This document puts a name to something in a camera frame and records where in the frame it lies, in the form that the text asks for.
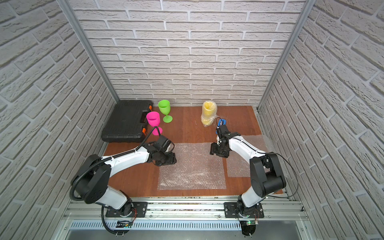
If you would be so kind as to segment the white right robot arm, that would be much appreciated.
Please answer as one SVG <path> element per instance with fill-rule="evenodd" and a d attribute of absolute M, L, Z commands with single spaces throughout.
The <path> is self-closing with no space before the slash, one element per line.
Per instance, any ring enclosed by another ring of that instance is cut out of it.
<path fill-rule="evenodd" d="M 242 136 L 227 134 L 211 144 L 210 155 L 228 158 L 230 152 L 237 153 L 250 167 L 251 187 L 240 195 L 243 208 L 251 208 L 267 195 L 286 187 L 287 182 L 276 153 L 259 150 Z"/>

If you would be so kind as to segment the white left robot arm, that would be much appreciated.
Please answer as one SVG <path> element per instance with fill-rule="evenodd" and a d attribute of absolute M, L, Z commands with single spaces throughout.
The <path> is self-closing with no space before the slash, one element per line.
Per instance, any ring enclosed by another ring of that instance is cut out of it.
<path fill-rule="evenodd" d="M 113 156 L 89 156 L 81 165 L 71 181 L 69 196 L 73 201 L 86 204 L 98 204 L 115 210 L 128 208 L 129 197 L 108 185 L 110 177 L 115 174 L 144 163 L 156 166 L 174 165 L 176 154 L 174 143 L 161 147 L 151 142 L 138 149 L 129 150 Z"/>

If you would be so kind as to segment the blue tape dispenser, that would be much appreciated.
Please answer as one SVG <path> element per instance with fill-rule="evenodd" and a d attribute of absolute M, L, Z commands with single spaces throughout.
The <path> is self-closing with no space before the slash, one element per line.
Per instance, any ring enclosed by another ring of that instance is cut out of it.
<path fill-rule="evenodd" d="M 221 119 L 221 118 L 218 118 L 217 119 L 217 126 L 221 126 L 221 125 L 226 125 L 227 124 L 227 121 L 224 120 L 224 119 Z"/>

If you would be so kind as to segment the pink plastic wine glass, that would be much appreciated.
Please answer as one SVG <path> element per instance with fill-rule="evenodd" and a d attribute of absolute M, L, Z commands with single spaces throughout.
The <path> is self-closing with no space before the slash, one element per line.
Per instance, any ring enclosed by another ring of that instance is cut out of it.
<path fill-rule="evenodd" d="M 146 115 L 148 124 L 154 128 L 153 135 L 159 136 L 162 134 L 163 129 L 159 127 L 160 125 L 160 114 L 158 112 L 149 112 Z"/>

